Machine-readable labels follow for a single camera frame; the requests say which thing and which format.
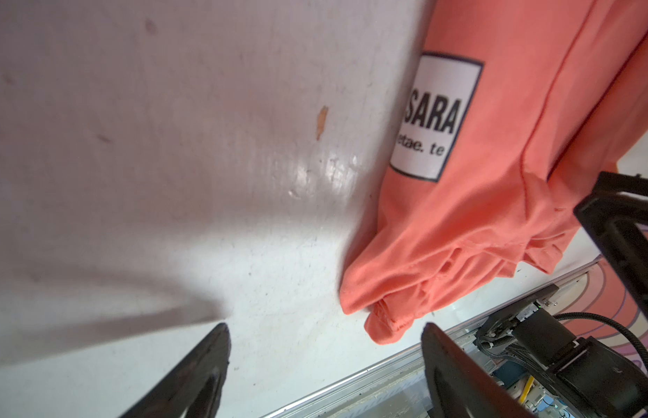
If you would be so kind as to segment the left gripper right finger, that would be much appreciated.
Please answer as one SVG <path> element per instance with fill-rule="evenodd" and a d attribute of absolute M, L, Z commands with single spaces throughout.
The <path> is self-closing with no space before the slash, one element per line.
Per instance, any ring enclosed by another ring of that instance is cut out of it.
<path fill-rule="evenodd" d="M 440 327 L 428 323 L 421 335 L 431 417 L 531 417 Z"/>

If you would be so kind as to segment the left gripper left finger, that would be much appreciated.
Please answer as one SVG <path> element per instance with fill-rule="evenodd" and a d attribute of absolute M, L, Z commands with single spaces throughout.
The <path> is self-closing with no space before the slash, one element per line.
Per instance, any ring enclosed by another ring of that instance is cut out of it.
<path fill-rule="evenodd" d="M 220 323 L 123 417 L 214 417 L 230 354 L 229 327 Z"/>

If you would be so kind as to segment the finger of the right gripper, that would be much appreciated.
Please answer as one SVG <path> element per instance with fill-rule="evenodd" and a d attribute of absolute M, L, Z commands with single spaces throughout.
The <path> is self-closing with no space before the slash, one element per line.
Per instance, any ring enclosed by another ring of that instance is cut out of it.
<path fill-rule="evenodd" d="M 648 320 L 648 179 L 601 172 L 573 213 Z"/>

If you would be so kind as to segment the coral orange t shirt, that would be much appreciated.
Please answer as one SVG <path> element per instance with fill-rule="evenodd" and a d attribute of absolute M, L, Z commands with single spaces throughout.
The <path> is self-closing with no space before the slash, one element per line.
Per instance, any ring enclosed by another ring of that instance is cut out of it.
<path fill-rule="evenodd" d="M 648 131 L 648 1 L 439 1 L 341 308 L 381 345 L 525 262 Z"/>

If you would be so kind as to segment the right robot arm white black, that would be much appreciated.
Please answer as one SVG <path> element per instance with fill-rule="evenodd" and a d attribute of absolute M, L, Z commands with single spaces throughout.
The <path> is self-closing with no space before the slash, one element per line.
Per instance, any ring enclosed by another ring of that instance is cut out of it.
<path fill-rule="evenodd" d="M 648 321 L 648 179 L 603 172 L 574 214 Z M 594 337 L 574 336 L 563 320 L 605 318 L 538 310 L 518 325 L 514 336 L 536 360 L 538 380 L 580 417 L 648 417 L 648 351 L 639 338 L 629 341 L 644 370 Z"/>

